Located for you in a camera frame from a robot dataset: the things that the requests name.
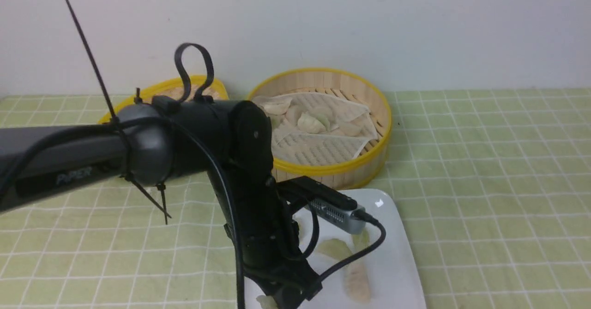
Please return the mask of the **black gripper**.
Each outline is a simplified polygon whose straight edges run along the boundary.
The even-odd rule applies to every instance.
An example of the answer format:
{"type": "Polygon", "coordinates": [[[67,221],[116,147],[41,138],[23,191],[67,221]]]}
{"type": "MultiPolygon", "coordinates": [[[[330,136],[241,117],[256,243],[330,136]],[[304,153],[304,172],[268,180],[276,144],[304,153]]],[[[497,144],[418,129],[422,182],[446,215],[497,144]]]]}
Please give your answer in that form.
{"type": "Polygon", "coordinates": [[[322,290],[320,275],[308,263],[312,250],[289,259],[278,250],[240,250],[240,307],[247,308],[245,279],[270,296],[279,309],[297,309],[322,290]]]}

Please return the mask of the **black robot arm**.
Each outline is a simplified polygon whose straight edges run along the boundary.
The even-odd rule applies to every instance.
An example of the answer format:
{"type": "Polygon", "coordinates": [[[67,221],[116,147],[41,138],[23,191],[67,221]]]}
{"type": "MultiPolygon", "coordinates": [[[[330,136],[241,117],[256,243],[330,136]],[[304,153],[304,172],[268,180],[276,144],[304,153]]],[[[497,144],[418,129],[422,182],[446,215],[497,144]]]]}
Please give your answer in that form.
{"type": "Polygon", "coordinates": [[[114,124],[3,128],[0,142],[2,212],[114,177],[144,190],[207,172],[235,247],[238,307],[244,278],[281,309],[322,288],[272,176],[271,121],[252,102],[136,103],[114,124]]]}

